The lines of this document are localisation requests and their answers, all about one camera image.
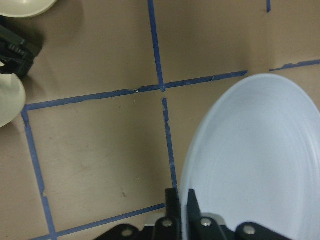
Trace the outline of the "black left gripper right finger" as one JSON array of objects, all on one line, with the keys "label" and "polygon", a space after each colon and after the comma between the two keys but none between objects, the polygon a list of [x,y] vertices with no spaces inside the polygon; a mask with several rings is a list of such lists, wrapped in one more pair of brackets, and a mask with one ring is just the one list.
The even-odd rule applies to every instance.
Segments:
[{"label": "black left gripper right finger", "polygon": [[202,213],[194,189],[188,191],[187,198],[187,233],[189,240],[224,240],[221,226],[225,221],[220,215]]}]

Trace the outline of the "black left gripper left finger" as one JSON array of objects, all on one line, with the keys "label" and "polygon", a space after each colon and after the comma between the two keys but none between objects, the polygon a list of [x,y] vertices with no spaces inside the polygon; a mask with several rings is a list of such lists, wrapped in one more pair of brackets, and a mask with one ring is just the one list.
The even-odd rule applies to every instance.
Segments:
[{"label": "black left gripper left finger", "polygon": [[165,190],[164,229],[170,240],[181,239],[181,205],[175,188]]}]

